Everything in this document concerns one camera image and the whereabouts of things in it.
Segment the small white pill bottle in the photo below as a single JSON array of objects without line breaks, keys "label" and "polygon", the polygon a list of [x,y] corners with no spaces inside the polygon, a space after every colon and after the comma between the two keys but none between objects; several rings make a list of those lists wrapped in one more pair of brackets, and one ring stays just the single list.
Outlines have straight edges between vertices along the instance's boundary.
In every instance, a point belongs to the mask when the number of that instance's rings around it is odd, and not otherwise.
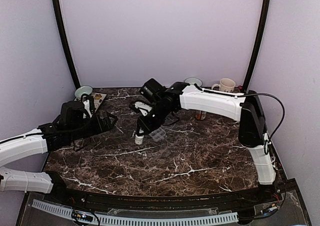
[{"label": "small white pill bottle", "polygon": [[138,136],[137,134],[135,135],[135,144],[136,145],[142,145],[143,144],[143,140],[144,140],[144,136]]}]

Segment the orange pill bottle grey cap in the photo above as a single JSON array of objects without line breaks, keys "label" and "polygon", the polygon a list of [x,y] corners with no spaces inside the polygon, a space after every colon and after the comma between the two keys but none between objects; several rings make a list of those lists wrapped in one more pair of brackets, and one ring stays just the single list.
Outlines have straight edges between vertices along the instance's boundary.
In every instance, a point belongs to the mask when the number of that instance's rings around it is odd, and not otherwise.
[{"label": "orange pill bottle grey cap", "polygon": [[195,118],[200,121],[205,120],[206,114],[207,114],[206,111],[197,110],[195,114]]}]

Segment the clear plastic pill organizer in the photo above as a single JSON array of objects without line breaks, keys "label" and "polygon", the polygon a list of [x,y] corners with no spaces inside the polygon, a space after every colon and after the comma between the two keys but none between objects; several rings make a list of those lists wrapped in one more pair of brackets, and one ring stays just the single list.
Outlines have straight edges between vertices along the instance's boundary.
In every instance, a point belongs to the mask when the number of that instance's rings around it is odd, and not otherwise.
[{"label": "clear plastic pill organizer", "polygon": [[158,128],[155,131],[151,132],[149,136],[153,139],[153,141],[158,142],[163,140],[166,136],[166,131],[163,128]]}]

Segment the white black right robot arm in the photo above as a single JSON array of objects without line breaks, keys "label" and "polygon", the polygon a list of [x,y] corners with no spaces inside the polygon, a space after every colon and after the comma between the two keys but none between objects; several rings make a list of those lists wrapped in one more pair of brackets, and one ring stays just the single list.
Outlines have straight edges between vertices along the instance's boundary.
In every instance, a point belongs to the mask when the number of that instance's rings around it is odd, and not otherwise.
[{"label": "white black right robot arm", "polygon": [[267,202],[275,191],[275,160],[270,154],[272,134],[266,126],[266,117],[260,102],[260,93],[220,92],[199,87],[197,84],[175,82],[170,87],[149,79],[139,91],[147,100],[146,108],[136,107],[142,115],[137,120],[136,138],[159,129],[167,116],[178,110],[197,110],[230,118],[239,122],[238,140],[246,147],[257,170],[262,187],[255,192],[260,203]]}]

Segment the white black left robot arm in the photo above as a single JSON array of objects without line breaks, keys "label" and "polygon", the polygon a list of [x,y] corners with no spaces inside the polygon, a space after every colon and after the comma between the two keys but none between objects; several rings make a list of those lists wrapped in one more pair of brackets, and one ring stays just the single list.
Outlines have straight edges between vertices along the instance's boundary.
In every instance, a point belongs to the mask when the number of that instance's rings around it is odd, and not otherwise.
[{"label": "white black left robot arm", "polygon": [[54,171],[27,172],[6,168],[20,159],[56,151],[72,142],[111,130],[118,118],[110,113],[101,117],[94,105],[69,101],[62,104],[60,115],[52,122],[32,131],[1,141],[1,191],[40,192],[51,194],[60,204],[71,199],[64,180]]}]

